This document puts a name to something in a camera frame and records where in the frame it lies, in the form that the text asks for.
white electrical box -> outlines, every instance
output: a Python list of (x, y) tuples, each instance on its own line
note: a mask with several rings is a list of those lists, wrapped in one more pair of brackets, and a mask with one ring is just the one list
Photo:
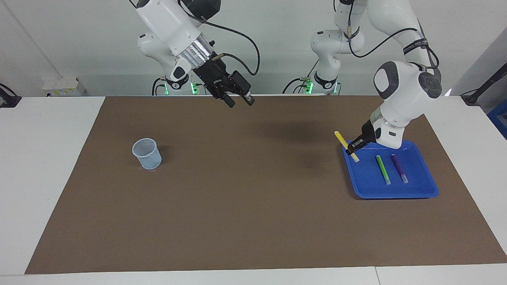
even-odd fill
[(83, 96), (85, 87), (76, 77), (64, 77), (56, 80), (45, 80), (42, 87), (46, 96)]

cup rim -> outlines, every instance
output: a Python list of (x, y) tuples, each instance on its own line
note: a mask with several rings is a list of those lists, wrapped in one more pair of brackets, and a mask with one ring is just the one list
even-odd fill
[[(134, 153), (134, 148), (135, 148), (135, 145), (136, 145), (136, 144), (138, 144), (139, 142), (141, 142), (142, 140), (145, 140), (145, 139), (147, 139), (147, 140), (151, 140), (151, 141), (155, 144), (155, 147), (154, 147), (154, 148), (153, 148), (153, 150), (152, 150), (150, 153), (148, 153), (147, 155), (144, 155), (144, 156), (137, 156), (137, 155), (135, 155), (135, 153)], [(145, 138), (142, 138), (142, 139), (140, 139), (140, 140), (136, 141), (136, 142), (134, 143), (134, 145), (132, 146), (132, 154), (133, 154), (135, 157), (137, 157), (137, 158), (146, 158), (146, 157), (148, 157), (148, 156), (152, 155), (152, 154), (155, 152), (155, 150), (157, 150), (157, 142), (156, 142), (154, 139), (149, 138), (149, 137), (145, 137)]]

marker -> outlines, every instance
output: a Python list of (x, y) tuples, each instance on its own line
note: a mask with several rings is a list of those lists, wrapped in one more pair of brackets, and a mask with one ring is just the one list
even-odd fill
[[(342, 146), (345, 148), (345, 149), (348, 149), (348, 143), (347, 141), (342, 137), (342, 134), (340, 134), (339, 131), (335, 131), (335, 136), (336, 138), (340, 141), (340, 143), (342, 144)], [(359, 162), (359, 157), (357, 157), (357, 155), (355, 153), (351, 154), (350, 157), (352, 157), (352, 159), (355, 161), (355, 162)]]
[(382, 161), (380, 155), (377, 155), (377, 162), (379, 163), (380, 171), (382, 171), (382, 175), (384, 176), (385, 183), (387, 185), (391, 185), (391, 180), (389, 180), (389, 176), (387, 175), (387, 171), (385, 170), (384, 162)]
[(398, 162), (398, 158), (396, 158), (396, 155), (391, 154), (391, 159), (396, 166), (396, 170), (398, 170), (398, 173), (402, 177), (403, 183), (407, 184), (409, 180), (407, 179), (407, 176), (405, 175), (405, 172), (403, 172), (402, 166), (400, 165), (400, 162)]

white tabletop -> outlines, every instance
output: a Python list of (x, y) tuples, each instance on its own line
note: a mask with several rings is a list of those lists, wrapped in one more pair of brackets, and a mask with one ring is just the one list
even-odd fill
[[(0, 110), (0, 284), (507, 284), (507, 264), (21, 276), (103, 100), (23, 98)], [(507, 141), (459, 97), (426, 116), (505, 251)]]

yellow marker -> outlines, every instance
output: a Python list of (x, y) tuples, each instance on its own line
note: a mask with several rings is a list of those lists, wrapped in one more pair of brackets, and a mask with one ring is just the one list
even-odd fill
[[(348, 143), (347, 141), (342, 137), (342, 134), (340, 134), (339, 131), (335, 131), (335, 136), (336, 138), (340, 141), (340, 143), (343, 145), (343, 147), (345, 149), (348, 149)], [(357, 157), (357, 155), (355, 153), (351, 154), (350, 157), (352, 157), (352, 159), (355, 161), (355, 162), (359, 162), (359, 157)]]

